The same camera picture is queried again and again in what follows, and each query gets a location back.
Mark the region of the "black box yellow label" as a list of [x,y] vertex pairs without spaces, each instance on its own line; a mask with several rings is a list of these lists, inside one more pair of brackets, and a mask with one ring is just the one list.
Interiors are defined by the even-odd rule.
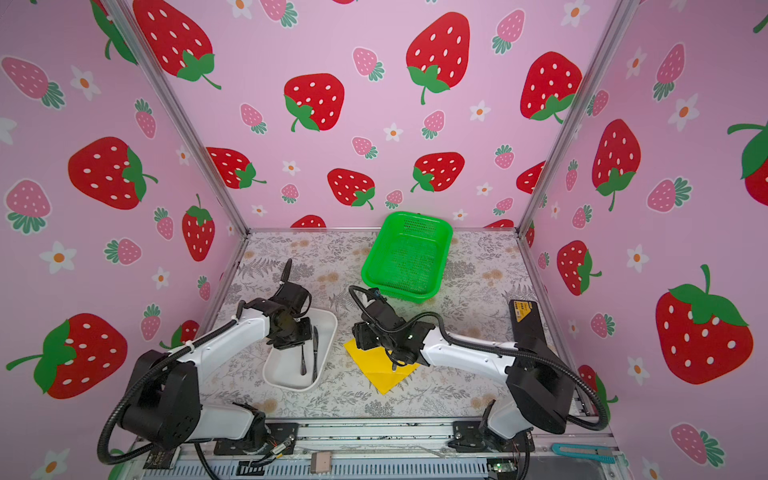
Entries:
[[513,338],[516,341],[520,341],[524,337],[531,337],[546,342],[540,309],[536,301],[510,300],[508,306]]

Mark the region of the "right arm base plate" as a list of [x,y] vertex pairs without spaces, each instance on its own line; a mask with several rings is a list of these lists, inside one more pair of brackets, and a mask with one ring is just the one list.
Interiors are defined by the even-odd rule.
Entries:
[[525,453],[534,448],[527,432],[520,432],[512,439],[503,439],[479,420],[455,421],[447,446],[458,453]]

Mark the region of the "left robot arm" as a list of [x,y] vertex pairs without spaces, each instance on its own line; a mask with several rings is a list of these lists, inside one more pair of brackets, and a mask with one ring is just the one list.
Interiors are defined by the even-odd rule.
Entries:
[[253,343],[264,340],[278,350],[303,345],[312,333],[311,302],[306,288],[283,280],[268,299],[240,301],[226,324],[201,338],[167,353],[141,355],[99,436],[99,461],[117,465],[155,447],[169,451],[208,441],[229,440],[247,453],[270,446],[272,434],[263,412],[244,403],[206,406],[200,385]]

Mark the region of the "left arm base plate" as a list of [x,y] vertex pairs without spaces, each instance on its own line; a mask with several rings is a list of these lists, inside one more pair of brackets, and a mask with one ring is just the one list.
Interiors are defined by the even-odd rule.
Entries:
[[218,440],[215,456],[266,456],[275,447],[281,447],[278,455],[291,455],[298,437],[299,424],[295,422],[268,422],[257,426],[243,440]]

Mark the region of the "black handled spoon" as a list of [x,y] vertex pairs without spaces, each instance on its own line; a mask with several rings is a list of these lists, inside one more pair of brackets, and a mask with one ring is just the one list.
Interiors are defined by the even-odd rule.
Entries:
[[305,346],[300,346],[300,375],[306,376],[308,373],[307,370],[307,363],[306,363],[306,354],[305,354]]

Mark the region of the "teal utility knife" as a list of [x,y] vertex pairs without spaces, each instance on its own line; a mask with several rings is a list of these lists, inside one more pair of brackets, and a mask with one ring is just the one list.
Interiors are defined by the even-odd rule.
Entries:
[[607,448],[589,445],[555,443],[551,446],[551,451],[554,454],[563,457],[591,460],[603,464],[616,463],[613,451]]

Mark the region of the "white rectangular tray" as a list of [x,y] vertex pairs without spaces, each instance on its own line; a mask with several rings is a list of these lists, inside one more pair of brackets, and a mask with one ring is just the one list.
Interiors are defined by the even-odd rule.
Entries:
[[337,317],[328,310],[309,309],[310,339],[302,346],[272,349],[262,373],[265,382],[293,392],[307,392],[320,381],[337,331]]

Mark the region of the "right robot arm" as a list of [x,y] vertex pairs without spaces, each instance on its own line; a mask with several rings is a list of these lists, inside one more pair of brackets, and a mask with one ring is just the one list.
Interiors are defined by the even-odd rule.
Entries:
[[504,384],[513,400],[483,414],[493,436],[510,440],[534,428],[563,434],[569,423],[589,431],[608,427],[600,396],[545,341],[531,336],[504,343],[472,339],[450,333],[436,312],[404,319],[377,288],[353,285],[348,292],[361,311],[361,321],[353,326],[357,348],[381,347],[393,370],[450,367]]

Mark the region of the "yellow paper napkin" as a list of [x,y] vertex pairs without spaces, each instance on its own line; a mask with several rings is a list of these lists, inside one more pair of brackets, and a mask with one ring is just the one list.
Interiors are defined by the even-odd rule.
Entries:
[[381,395],[386,395],[418,368],[417,365],[406,365],[392,369],[392,363],[382,347],[361,350],[356,346],[355,340],[346,342],[344,347],[362,374]]

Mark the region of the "green plastic basket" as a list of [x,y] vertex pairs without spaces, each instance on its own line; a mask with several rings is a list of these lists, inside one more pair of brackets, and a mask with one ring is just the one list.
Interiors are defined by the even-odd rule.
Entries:
[[445,220],[392,213],[363,265],[362,280],[386,296],[422,304],[440,290],[452,237]]

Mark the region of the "aluminium rail frame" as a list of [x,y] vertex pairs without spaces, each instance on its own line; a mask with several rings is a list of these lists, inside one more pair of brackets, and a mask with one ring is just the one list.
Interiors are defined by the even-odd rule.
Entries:
[[[530,433],[534,444],[525,453],[458,453],[447,443],[455,421],[477,418],[279,419],[299,424],[291,455],[278,455],[266,466],[260,456],[215,456],[216,443],[180,447],[172,470],[144,470],[147,457],[128,463],[122,479],[629,479],[625,456],[607,433],[563,435]],[[615,464],[554,454],[555,443],[607,448]],[[315,452],[332,453],[332,471],[310,473]]]

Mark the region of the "small pink block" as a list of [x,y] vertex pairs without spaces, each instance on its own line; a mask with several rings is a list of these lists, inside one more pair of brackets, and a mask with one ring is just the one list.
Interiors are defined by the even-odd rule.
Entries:
[[328,474],[332,471],[332,453],[330,451],[315,452],[310,460],[310,473],[313,475]]

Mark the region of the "small black card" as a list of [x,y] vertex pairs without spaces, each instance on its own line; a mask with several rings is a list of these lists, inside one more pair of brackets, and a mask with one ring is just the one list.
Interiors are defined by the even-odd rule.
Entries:
[[144,470],[172,470],[175,468],[181,450],[165,450],[160,447],[153,447],[143,466]]

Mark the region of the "black handled knife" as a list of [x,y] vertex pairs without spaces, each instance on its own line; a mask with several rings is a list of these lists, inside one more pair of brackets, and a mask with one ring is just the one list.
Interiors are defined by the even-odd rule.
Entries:
[[313,351],[313,370],[312,383],[316,382],[319,373],[319,331],[316,326],[312,326],[312,351]]

